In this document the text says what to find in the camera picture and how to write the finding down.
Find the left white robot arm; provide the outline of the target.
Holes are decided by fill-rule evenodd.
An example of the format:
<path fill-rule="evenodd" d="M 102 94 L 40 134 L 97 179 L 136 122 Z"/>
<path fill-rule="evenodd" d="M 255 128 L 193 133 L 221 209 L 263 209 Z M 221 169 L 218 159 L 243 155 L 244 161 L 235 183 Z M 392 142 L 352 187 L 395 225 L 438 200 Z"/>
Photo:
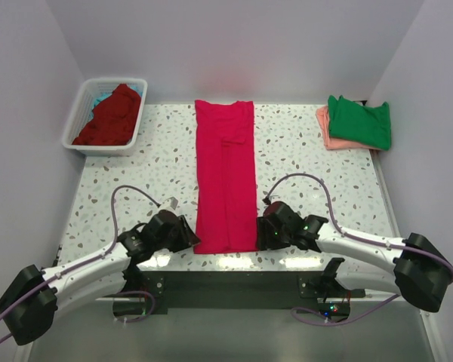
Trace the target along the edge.
<path fill-rule="evenodd" d="M 171 253 L 194 247 L 199 238 L 184 216 L 159 211 L 121 233 L 109 246 L 52 268 L 23 268 L 0 298 L 0 315 L 18 345 L 43 336 L 53 322 L 102 296 L 133 296 L 141 287 L 139 264 L 157 251 Z"/>

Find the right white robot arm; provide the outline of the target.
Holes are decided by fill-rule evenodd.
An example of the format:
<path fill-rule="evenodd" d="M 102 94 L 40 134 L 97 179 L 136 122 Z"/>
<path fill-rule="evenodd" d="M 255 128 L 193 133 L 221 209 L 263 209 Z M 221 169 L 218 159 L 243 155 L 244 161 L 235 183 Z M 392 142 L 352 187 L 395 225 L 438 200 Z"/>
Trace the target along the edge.
<path fill-rule="evenodd" d="M 438 312 L 453 281 L 451 264 L 423 235 L 389 238 L 342 229 L 323 216 L 301 217 L 286 203 L 275 201 L 257 218 L 257 248 L 286 247 L 331 255 L 315 278 L 324 297 L 376 290 L 401 296 L 423 311 Z"/>

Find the pink red t-shirt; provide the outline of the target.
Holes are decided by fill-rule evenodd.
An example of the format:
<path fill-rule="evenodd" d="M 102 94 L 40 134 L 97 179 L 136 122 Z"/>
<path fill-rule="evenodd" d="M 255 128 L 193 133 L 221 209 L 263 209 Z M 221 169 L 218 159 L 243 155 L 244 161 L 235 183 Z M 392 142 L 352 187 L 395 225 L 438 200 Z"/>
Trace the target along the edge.
<path fill-rule="evenodd" d="M 196 254 L 257 249 L 254 104 L 195 101 L 199 187 Z"/>

